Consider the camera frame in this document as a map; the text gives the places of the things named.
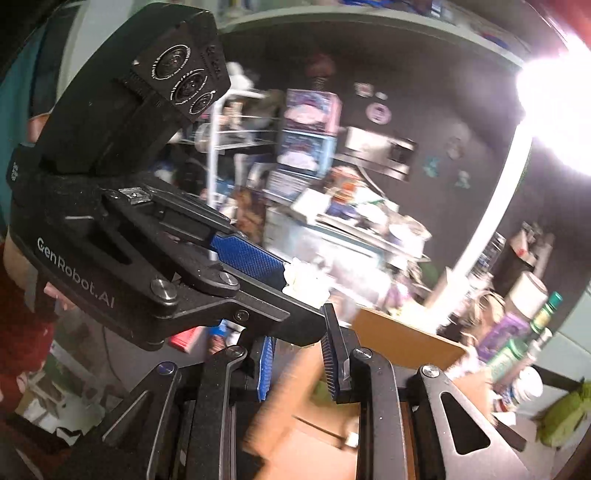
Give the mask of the person's left hand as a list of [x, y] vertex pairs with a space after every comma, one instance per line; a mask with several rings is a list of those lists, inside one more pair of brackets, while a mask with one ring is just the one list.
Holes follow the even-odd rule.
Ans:
[[[28, 120], [26, 140], [29, 143], [35, 143], [38, 140], [49, 116], [50, 113], [46, 112], [33, 116]], [[14, 243], [10, 229], [7, 230], [4, 241], [3, 266], [8, 278], [23, 293], [27, 293], [32, 286], [31, 281], [36, 270]], [[49, 307], [53, 310], [52, 317], [57, 317], [66, 311], [76, 309], [76, 306], [50, 282], [45, 284], [43, 293], [49, 298]]]

